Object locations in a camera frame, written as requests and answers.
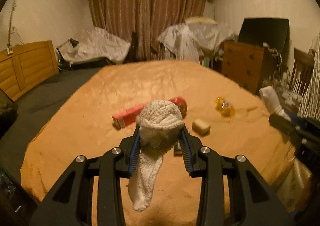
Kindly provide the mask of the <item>white item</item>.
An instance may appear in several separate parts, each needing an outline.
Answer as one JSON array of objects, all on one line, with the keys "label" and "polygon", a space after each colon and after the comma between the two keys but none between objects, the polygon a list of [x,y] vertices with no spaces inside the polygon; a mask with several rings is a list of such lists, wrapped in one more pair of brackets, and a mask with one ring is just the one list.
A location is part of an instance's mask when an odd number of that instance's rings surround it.
[{"label": "white item", "polygon": [[272,86],[261,88],[259,90],[259,95],[270,114],[276,114],[291,121],[289,115],[285,112],[284,108],[282,108],[277,93]]}]

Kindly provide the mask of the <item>white terry sock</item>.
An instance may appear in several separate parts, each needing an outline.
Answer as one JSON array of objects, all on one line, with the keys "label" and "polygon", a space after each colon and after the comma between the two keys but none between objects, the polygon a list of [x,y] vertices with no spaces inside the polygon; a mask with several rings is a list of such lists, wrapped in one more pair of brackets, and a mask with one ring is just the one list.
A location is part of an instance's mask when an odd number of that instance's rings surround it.
[{"label": "white terry sock", "polygon": [[151,203],[157,174],[164,155],[178,142],[184,127],[178,107],[168,100],[148,103],[136,117],[140,131],[140,155],[136,171],[129,179],[128,193],[135,211]]}]

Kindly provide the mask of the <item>red round container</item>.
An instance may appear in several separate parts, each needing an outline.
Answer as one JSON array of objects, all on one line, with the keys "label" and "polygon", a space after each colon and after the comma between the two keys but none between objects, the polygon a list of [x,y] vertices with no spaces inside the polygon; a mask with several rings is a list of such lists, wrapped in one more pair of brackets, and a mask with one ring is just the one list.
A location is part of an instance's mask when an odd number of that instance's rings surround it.
[{"label": "red round container", "polygon": [[182,118],[185,118],[185,116],[187,115],[187,109],[188,109],[185,99],[183,99],[182,97],[174,97],[169,101],[171,101],[178,107],[178,109],[181,112]]}]

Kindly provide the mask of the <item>striped cloth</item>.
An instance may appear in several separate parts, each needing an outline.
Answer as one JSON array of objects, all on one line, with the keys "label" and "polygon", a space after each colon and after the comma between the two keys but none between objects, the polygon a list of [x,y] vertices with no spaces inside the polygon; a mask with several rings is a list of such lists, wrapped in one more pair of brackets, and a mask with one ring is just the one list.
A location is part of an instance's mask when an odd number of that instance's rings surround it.
[{"label": "striped cloth", "polygon": [[314,56],[314,67],[309,85],[302,85],[302,82],[300,85],[302,97],[298,116],[319,121],[319,35],[312,40],[308,54]]}]

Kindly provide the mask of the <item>pink red box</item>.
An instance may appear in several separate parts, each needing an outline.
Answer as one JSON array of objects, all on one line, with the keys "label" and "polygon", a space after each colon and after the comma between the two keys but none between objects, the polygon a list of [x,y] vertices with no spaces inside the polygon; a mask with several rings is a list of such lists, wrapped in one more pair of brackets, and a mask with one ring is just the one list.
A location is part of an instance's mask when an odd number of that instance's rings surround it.
[{"label": "pink red box", "polygon": [[117,129],[122,129],[136,122],[136,116],[140,115],[146,103],[140,103],[131,108],[122,110],[119,113],[112,115],[113,125]]}]

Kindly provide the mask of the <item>tan bed blanket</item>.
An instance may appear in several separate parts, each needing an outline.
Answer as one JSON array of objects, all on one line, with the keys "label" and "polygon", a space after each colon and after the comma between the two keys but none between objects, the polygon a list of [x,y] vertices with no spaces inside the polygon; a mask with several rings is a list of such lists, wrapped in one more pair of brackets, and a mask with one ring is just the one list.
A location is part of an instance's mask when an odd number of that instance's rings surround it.
[{"label": "tan bed blanket", "polygon": [[187,115],[172,105],[138,116],[142,145],[159,148],[196,119],[210,125],[205,146],[226,157],[245,156],[271,186],[293,164],[287,138],[268,122],[264,103],[237,83],[194,62],[151,61],[104,67],[81,86],[28,145],[20,170],[24,190],[41,201],[79,155],[94,158],[129,137],[135,125],[114,127],[112,115],[153,100],[182,97]]}]

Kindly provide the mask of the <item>yellow plastic wrapper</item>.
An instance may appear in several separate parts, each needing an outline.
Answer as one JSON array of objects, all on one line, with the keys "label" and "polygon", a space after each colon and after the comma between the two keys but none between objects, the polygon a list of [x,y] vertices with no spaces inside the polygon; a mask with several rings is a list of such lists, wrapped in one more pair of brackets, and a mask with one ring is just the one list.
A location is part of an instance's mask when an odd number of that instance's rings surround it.
[{"label": "yellow plastic wrapper", "polygon": [[234,106],[221,96],[216,99],[215,109],[221,114],[222,117],[232,117],[235,114]]}]

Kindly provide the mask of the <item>wooden chair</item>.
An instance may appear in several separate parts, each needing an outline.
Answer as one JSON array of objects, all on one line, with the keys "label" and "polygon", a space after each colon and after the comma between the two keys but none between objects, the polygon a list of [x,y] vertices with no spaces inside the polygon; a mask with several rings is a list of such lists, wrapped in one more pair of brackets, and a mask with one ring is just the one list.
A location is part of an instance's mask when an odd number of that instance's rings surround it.
[{"label": "wooden chair", "polygon": [[314,56],[294,48],[294,65],[290,84],[293,85],[298,73],[302,85],[308,86],[311,80],[312,71],[314,67]]}]

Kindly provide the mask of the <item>wooden dresser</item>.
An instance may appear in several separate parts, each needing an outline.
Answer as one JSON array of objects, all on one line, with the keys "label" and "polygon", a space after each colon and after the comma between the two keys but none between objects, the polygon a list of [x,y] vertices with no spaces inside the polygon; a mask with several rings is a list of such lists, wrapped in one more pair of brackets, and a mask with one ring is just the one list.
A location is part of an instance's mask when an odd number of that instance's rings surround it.
[{"label": "wooden dresser", "polygon": [[277,60],[265,47],[224,41],[221,74],[254,95],[272,78]]}]

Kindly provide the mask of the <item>dark grey mattress sheet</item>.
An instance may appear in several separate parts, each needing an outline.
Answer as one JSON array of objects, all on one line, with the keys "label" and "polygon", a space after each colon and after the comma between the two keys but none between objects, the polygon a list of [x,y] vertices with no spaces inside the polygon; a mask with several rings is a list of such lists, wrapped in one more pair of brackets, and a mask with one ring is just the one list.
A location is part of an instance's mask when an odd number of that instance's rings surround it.
[{"label": "dark grey mattress sheet", "polygon": [[17,100],[17,119],[1,135],[1,167],[18,183],[28,144],[41,128],[100,68],[62,71]]}]

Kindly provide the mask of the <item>black television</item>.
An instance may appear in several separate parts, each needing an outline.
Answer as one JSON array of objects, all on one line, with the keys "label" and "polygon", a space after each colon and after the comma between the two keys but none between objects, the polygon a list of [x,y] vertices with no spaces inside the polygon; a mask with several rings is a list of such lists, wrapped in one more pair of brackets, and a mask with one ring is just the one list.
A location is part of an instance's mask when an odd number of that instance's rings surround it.
[{"label": "black television", "polygon": [[287,18],[245,18],[240,29],[239,42],[263,46],[287,53],[290,41],[290,22]]}]

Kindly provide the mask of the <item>left silver plastic cover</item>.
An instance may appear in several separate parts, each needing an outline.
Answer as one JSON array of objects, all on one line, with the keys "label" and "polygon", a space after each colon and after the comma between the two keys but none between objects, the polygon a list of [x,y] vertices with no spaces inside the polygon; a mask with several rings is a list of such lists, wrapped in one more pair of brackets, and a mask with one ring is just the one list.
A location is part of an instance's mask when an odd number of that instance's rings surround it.
[{"label": "left silver plastic cover", "polygon": [[130,42],[112,35],[105,29],[95,27],[83,30],[77,38],[79,44],[71,52],[59,52],[59,56],[69,64],[86,63],[106,58],[114,64],[124,62]]}]

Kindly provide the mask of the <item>silver plastic cover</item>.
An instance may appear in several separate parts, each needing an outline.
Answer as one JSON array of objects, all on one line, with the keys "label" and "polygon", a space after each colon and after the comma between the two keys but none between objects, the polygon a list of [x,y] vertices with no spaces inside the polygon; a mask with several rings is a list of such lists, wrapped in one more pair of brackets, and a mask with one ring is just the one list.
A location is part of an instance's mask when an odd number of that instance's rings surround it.
[{"label": "silver plastic cover", "polygon": [[164,58],[201,63],[201,57],[219,56],[224,41],[234,41],[237,35],[223,22],[180,23],[167,27],[156,39]]},{"label": "silver plastic cover", "polygon": [[95,27],[83,30],[77,38],[79,44],[71,52],[59,52],[59,56],[69,64],[86,63],[106,58],[114,64],[124,62],[130,42],[112,35],[105,29]]}]

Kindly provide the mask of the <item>black garbage bag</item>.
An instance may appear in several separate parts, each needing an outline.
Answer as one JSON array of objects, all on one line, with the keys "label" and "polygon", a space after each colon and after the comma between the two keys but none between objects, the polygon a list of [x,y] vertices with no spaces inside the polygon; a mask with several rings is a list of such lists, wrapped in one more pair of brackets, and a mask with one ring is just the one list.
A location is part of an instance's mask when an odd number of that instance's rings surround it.
[{"label": "black garbage bag", "polygon": [[7,96],[7,94],[0,91],[0,137],[9,130],[12,124],[16,121],[18,116],[18,105]]}]

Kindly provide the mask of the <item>right silver plastic cover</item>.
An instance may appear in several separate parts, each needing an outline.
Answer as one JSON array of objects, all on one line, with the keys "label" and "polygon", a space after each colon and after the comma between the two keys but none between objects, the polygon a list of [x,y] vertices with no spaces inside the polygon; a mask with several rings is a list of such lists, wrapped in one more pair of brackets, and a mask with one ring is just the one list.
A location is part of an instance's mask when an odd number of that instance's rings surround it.
[{"label": "right silver plastic cover", "polygon": [[164,58],[201,63],[201,57],[219,56],[224,41],[234,41],[237,35],[223,22],[180,23],[167,27],[156,39]]}]

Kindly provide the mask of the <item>black desk lamp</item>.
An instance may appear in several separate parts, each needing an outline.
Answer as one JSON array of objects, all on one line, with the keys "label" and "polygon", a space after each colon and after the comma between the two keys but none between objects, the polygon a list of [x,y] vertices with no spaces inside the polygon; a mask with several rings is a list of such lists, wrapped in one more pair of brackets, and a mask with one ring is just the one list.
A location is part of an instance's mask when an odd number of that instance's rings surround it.
[{"label": "black desk lamp", "polygon": [[67,41],[63,42],[61,45],[58,45],[56,49],[59,52],[71,52],[74,48],[79,44],[79,41],[73,38],[68,39]]}]

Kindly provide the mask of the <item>wooden headboard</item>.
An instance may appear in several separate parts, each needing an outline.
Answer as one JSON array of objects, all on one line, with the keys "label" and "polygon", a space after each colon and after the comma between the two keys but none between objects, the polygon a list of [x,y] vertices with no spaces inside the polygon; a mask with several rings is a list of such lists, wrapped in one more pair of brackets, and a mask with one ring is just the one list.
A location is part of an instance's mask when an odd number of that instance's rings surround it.
[{"label": "wooden headboard", "polygon": [[59,73],[51,40],[1,51],[1,90],[16,101],[35,86]]}]

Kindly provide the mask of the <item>brown curtain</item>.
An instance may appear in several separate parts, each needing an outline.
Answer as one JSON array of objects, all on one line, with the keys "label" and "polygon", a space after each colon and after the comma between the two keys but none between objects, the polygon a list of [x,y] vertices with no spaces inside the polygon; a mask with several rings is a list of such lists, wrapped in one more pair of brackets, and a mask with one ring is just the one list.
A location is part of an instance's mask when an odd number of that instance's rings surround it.
[{"label": "brown curtain", "polygon": [[169,26],[202,16],[206,0],[88,0],[93,25],[124,40],[137,37],[135,57],[160,60],[156,41]]}]

